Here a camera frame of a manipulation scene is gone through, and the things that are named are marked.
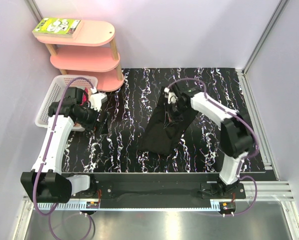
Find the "black printed t shirt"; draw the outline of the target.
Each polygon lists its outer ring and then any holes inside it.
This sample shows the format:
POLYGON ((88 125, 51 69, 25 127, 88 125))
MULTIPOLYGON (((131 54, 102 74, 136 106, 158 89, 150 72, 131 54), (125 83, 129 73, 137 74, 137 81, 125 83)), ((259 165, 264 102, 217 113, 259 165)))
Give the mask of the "black printed t shirt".
POLYGON ((179 144, 183 133, 194 121, 198 112, 188 108, 181 114, 181 121, 170 122, 167 112, 168 100, 165 98, 164 87, 161 87, 155 109, 147 123, 138 146, 141 152, 167 156, 179 144))

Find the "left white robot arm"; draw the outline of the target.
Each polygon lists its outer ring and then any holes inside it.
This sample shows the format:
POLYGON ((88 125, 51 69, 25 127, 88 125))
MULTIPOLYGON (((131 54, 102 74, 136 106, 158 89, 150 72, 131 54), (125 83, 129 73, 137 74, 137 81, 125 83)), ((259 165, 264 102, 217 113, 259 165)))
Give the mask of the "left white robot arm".
POLYGON ((88 94, 81 88, 69 87, 59 101, 48 108, 46 135, 36 162, 29 172, 21 174, 20 182, 35 203, 67 203, 81 192, 86 198, 97 194, 97 185, 89 175, 62 175, 62 160, 68 137, 76 124, 86 131, 106 132, 108 114, 102 111, 105 93, 88 94))

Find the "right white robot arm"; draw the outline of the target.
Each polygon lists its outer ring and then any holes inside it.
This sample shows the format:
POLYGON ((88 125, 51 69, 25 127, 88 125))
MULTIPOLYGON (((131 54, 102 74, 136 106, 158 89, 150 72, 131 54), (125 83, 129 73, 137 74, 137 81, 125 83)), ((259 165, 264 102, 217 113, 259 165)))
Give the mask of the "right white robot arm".
POLYGON ((163 95, 167 99, 166 126, 184 121, 185 111, 193 110, 205 115, 220 128, 219 145, 224 153, 222 167, 216 183, 200 192, 208 196, 230 197, 240 183, 240 170, 245 158, 257 144, 253 129, 239 112, 212 99, 206 86, 203 89, 198 86, 186 89, 172 83, 164 88, 163 95))

